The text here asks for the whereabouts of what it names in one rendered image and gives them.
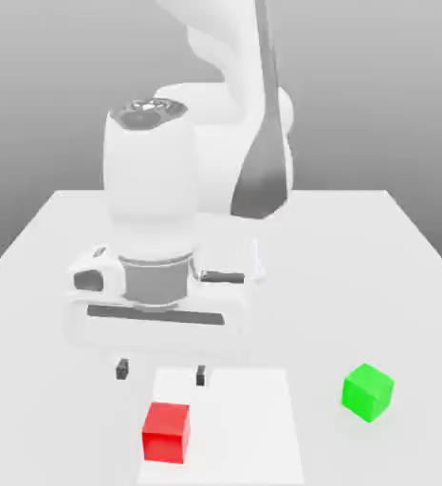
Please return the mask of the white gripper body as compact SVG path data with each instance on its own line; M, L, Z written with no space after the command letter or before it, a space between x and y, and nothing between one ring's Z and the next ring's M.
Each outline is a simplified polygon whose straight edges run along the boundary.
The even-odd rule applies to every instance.
M231 292L205 293L175 308L148 312L84 292L64 300L63 330L75 346L119 355L139 352L172 362L229 362L245 351L249 307Z

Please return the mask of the small red cube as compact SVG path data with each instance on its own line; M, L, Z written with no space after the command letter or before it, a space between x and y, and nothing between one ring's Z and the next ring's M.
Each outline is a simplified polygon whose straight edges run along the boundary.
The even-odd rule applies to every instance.
M151 402L141 429L144 459L183 464L190 434L188 404Z

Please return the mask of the small green cube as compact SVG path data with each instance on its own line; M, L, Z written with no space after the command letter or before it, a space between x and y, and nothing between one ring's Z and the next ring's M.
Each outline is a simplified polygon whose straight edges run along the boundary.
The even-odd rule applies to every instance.
M388 408L394 384L385 373L369 364L361 364L344 378L341 404L371 423Z

